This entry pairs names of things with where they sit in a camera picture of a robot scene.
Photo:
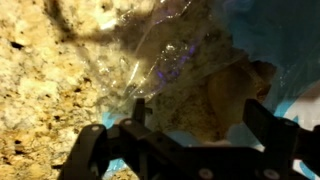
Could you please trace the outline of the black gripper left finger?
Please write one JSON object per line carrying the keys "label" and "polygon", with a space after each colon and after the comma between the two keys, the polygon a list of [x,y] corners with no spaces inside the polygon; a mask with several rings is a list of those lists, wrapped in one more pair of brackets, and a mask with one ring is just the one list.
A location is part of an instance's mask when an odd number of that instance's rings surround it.
{"label": "black gripper left finger", "polygon": [[132,112],[132,119],[141,123],[145,124],[146,116],[152,115],[153,110],[149,107],[145,106],[145,99],[144,98],[137,98],[135,100]]}

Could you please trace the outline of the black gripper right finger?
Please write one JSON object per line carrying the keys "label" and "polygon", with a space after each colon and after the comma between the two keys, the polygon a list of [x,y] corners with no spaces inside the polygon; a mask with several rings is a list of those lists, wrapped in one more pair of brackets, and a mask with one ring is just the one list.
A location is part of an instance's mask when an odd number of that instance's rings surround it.
{"label": "black gripper right finger", "polygon": [[245,102],[243,121],[266,152],[293,154],[299,130],[297,123],[274,116],[254,99]]}

